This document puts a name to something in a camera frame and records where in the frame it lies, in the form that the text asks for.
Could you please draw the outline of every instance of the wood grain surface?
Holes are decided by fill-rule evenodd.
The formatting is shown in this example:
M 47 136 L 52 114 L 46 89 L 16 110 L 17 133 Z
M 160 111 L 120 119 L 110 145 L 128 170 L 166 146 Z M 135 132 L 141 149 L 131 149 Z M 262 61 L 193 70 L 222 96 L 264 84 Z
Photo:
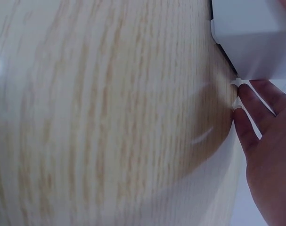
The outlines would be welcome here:
M 206 0 L 0 0 L 0 226 L 227 225 L 232 78 Z

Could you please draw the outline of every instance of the white plastic object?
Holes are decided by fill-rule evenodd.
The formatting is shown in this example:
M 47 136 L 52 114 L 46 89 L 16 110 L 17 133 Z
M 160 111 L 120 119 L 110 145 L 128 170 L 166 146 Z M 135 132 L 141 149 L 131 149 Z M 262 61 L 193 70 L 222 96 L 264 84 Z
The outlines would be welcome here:
M 286 79 L 286 11 L 278 0 L 212 0 L 212 10 L 212 36 L 241 79 Z

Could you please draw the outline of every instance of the human skin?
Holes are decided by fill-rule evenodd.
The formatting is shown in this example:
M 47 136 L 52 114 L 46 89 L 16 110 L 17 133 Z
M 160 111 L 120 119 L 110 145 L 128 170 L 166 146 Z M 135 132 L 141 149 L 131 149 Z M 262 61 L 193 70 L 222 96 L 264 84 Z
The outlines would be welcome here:
M 286 0 L 280 0 L 286 8 Z M 251 81 L 268 109 L 246 84 L 238 95 L 254 120 L 258 139 L 245 110 L 234 111 L 236 131 L 246 160 L 252 197 L 270 226 L 286 226 L 286 94 L 269 81 Z

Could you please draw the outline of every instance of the curved wooden surface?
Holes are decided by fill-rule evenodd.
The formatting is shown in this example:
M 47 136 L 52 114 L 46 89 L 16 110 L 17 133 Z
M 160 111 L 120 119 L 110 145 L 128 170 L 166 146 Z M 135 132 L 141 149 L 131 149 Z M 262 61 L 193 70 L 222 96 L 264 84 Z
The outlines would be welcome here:
M 209 19 L 205 0 L 0 0 L 0 226 L 227 225 L 235 91 Z

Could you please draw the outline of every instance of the finger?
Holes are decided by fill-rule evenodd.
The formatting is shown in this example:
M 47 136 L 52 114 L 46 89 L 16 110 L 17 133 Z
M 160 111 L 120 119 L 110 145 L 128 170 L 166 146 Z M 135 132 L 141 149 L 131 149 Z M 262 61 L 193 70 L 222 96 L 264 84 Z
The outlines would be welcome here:
M 286 108 L 286 94 L 279 90 L 268 80 L 251 81 L 251 85 L 272 108 L 275 114 L 279 114 Z
M 240 143 L 246 158 L 248 158 L 256 149 L 259 139 L 256 136 L 252 124 L 243 109 L 236 109 L 233 117 Z
M 259 131 L 265 134 L 275 119 L 273 112 L 264 105 L 247 84 L 242 84 L 239 87 L 238 94 Z

